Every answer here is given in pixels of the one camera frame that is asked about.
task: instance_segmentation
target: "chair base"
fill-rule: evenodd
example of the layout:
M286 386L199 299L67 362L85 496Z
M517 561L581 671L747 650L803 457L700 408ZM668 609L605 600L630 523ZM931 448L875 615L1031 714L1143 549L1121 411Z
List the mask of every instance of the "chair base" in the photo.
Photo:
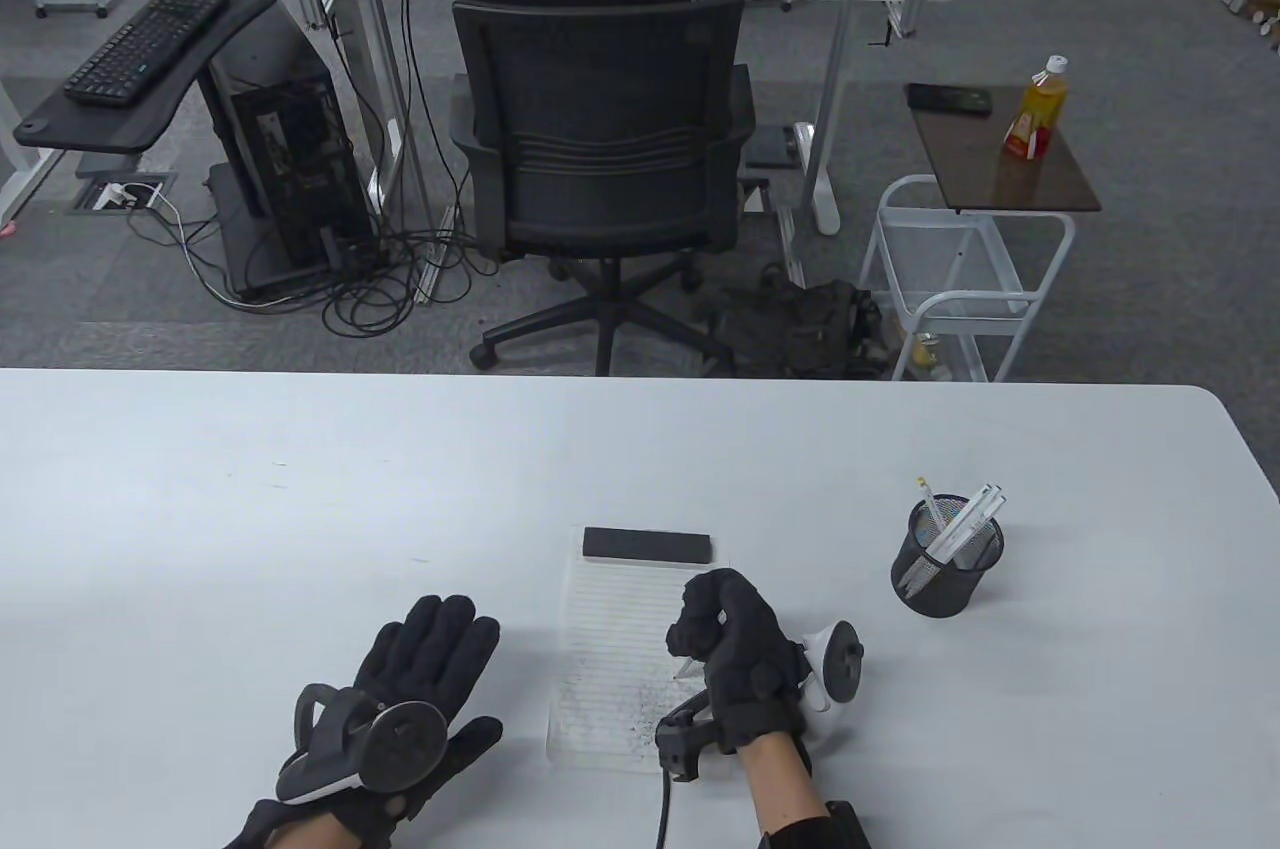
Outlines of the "chair base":
M641 295L659 283L667 282L671 277L680 277L681 286L686 292L696 291L701 284L701 273L694 266L691 254L681 254L657 269L650 269L640 277L626 280L622 279L622 261L620 259L602 259L599 277L586 265L568 259L552 260L550 270L553 278L567 273L567 277L572 277L588 295L485 332L480 344L470 352L471 364L481 373L498 364L495 347L500 342L516 341L543 329L554 329L559 325L571 325L590 319L600 324L600 336L595 346L596 375L609 374L613 360L613 336L623 323L643 325L649 332L655 332L668 341L701 352L707 359L719 360L727 369L732 368L733 351L723 342L714 341L709 334L698 332L698 329L640 301Z

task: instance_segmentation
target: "black bag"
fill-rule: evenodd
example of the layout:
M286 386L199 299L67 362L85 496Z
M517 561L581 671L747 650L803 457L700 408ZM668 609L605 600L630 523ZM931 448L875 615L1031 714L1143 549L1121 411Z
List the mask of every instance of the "black bag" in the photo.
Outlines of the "black bag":
M800 288L772 263L759 288L724 288L714 305L712 334L733 351L735 375L879 379L888 368L879 306L842 279Z

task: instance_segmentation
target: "brown tabletop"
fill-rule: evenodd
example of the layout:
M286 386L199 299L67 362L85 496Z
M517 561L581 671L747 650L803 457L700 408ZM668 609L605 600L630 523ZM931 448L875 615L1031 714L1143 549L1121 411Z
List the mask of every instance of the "brown tabletop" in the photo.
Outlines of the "brown tabletop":
M1061 131L1053 132L1043 159L1025 163L1002 146L1025 86L983 86L991 117L913 109L915 128L947 206L1015 213L1100 213L1102 205L1084 178ZM1068 95L1066 108L1071 105Z

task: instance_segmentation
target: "computer tower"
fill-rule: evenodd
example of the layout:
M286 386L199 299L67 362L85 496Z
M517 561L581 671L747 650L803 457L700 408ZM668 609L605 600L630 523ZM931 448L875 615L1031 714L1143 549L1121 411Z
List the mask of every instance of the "computer tower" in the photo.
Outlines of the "computer tower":
M210 69L234 136L223 142L243 158L239 187L260 220L257 261L278 245L297 269L367 263L376 237L333 78L289 13L262 13Z

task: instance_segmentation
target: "vr controller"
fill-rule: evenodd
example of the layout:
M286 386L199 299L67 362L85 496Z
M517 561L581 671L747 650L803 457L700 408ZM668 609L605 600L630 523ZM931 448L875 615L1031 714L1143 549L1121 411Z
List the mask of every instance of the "vr controller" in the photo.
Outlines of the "vr controller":
M384 706L360 689L315 683L293 708L297 750L280 768L275 798L301 805L344 789L403 793L439 764L448 740L444 715L428 702Z
M841 620L795 643L804 658L800 681L800 712L805 730L800 738L801 757L808 764L808 749L820 747L840 725L845 708L858 693L863 676L863 644L854 627ZM721 730L709 708L707 690L663 716L654 730L658 761L672 781L698 779L698 757L708 745L721 744Z

